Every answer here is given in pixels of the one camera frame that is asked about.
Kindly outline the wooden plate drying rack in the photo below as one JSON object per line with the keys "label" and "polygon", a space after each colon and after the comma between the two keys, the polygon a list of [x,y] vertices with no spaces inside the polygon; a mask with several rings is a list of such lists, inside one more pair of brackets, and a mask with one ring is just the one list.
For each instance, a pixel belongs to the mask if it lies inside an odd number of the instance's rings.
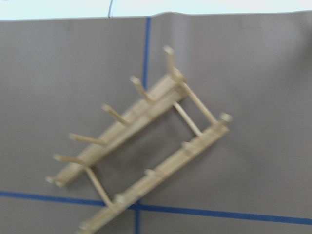
{"label": "wooden plate drying rack", "polygon": [[[78,156],[54,155],[55,160],[66,162],[67,165],[55,176],[48,176],[47,182],[62,188],[82,173],[86,173],[106,205],[80,224],[78,229],[80,234],[97,232],[228,133],[228,124],[232,121],[232,116],[222,113],[219,117],[215,117],[176,68],[174,50],[169,46],[164,46],[163,49],[166,53],[168,71],[157,84],[145,90],[141,80],[132,76],[130,80],[141,95],[141,99],[122,115],[111,106],[103,105],[103,110],[115,119],[114,124],[97,138],[70,134],[70,139],[88,144]],[[190,98],[203,113],[210,122],[208,128],[200,130],[197,127],[180,105],[184,98]],[[171,108],[177,110],[195,137],[183,142],[180,149],[155,168],[145,170],[143,177],[127,190],[115,195],[114,198],[109,198],[95,175],[93,166]]]}

